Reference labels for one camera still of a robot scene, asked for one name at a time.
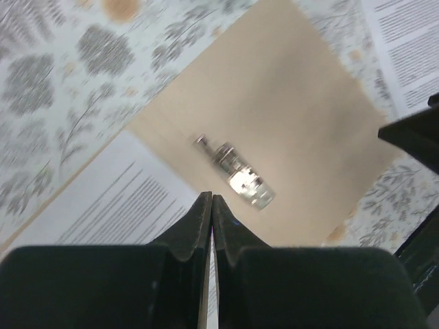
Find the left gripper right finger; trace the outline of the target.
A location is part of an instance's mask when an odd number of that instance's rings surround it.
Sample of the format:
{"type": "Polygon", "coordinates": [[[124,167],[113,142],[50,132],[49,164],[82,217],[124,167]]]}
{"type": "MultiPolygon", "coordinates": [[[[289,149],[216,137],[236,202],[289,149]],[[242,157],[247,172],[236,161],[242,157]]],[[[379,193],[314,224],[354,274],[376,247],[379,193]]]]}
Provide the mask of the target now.
{"type": "Polygon", "coordinates": [[[373,247],[271,247],[212,200],[220,328],[426,328],[402,264],[373,247]]]}

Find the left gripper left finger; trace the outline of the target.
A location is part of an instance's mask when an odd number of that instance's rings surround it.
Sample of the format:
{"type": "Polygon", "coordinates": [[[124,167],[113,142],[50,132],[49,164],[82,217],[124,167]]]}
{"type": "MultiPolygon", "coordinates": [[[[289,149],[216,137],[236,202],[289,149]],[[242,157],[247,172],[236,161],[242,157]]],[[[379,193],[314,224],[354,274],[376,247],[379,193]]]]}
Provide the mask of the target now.
{"type": "Polygon", "coordinates": [[[34,245],[1,262],[2,328],[205,328],[212,194],[144,245],[34,245]]]}

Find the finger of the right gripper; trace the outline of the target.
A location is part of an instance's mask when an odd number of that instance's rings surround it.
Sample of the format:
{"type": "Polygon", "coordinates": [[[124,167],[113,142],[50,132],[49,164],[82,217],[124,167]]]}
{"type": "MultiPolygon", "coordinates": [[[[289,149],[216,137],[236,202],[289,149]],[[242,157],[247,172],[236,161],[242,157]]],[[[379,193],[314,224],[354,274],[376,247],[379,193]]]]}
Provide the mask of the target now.
{"type": "Polygon", "coordinates": [[[432,171],[438,171],[438,93],[427,102],[428,108],[383,126],[378,137],[399,149],[432,171]]]}

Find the printed paper sheet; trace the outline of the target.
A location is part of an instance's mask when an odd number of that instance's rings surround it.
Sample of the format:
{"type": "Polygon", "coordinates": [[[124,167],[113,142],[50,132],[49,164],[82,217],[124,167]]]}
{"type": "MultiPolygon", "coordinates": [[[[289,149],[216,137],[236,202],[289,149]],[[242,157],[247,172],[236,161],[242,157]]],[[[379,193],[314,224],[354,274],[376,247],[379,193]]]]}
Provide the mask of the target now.
{"type": "Polygon", "coordinates": [[[394,116],[427,107],[438,92],[438,0],[361,2],[394,116]]]}
{"type": "MultiPolygon", "coordinates": [[[[194,203],[195,191],[133,135],[120,133],[6,248],[144,245],[194,203]]],[[[207,325],[218,326],[207,295],[207,325]]]]}

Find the metal folder clip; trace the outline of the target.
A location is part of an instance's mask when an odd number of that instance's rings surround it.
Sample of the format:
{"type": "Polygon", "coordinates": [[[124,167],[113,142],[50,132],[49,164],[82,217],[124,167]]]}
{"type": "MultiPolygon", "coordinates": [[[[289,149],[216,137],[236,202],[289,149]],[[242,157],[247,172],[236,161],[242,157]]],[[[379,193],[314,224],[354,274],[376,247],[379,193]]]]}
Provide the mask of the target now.
{"type": "Polygon", "coordinates": [[[247,203],[264,209],[275,198],[275,192],[230,143],[213,148],[203,134],[193,144],[207,156],[227,184],[247,203]]]}

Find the brown cardboard folder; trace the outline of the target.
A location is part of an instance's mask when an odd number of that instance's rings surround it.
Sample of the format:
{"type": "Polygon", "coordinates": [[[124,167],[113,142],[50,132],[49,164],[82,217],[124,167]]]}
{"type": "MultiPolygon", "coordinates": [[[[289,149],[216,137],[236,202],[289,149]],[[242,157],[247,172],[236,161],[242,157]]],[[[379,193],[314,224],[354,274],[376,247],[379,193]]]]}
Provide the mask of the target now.
{"type": "Polygon", "coordinates": [[[222,195],[266,243],[318,246],[398,156],[378,137],[384,123],[291,1],[260,1],[105,148],[127,132],[197,196],[222,195]],[[193,144],[203,134],[253,166],[275,192],[268,206],[234,192],[193,144]]]}

